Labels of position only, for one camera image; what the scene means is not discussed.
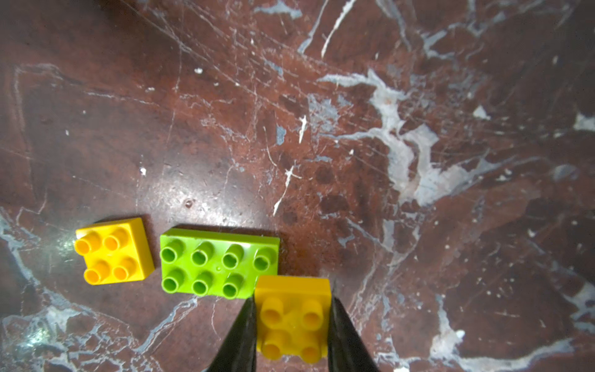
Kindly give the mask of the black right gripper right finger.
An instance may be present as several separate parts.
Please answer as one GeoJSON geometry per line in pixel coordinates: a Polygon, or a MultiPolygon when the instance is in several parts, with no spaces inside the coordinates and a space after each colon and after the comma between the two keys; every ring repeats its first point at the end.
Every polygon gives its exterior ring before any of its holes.
{"type": "Polygon", "coordinates": [[[347,311],[335,296],[332,298],[329,316],[328,370],[379,371],[347,311]]]}

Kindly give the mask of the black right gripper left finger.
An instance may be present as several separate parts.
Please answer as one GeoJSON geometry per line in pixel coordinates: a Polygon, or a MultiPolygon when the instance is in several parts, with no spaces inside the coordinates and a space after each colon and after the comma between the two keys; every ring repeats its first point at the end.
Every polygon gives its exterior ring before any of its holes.
{"type": "Polygon", "coordinates": [[[205,371],[254,372],[257,370],[257,307],[246,299],[215,358],[205,371]]]}

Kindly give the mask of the yellow lego brick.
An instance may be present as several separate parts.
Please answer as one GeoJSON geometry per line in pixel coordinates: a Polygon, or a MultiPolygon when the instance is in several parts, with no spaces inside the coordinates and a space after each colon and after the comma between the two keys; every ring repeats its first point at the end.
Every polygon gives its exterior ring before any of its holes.
{"type": "Polygon", "coordinates": [[[77,229],[74,249],[85,260],[84,279],[90,285],[143,281],[155,270],[139,217],[77,229]]]}
{"type": "Polygon", "coordinates": [[[317,277],[262,276],[254,292],[257,350],[271,361],[300,357],[316,364],[328,355],[330,281],[317,277]]]}

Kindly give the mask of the long green lego brick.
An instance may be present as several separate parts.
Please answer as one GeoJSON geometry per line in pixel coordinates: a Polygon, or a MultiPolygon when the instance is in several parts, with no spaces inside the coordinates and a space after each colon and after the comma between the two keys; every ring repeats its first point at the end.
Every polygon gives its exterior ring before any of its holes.
{"type": "Polygon", "coordinates": [[[168,294],[247,299],[276,275],[280,239],[172,228],[160,236],[161,286],[168,294]]]}

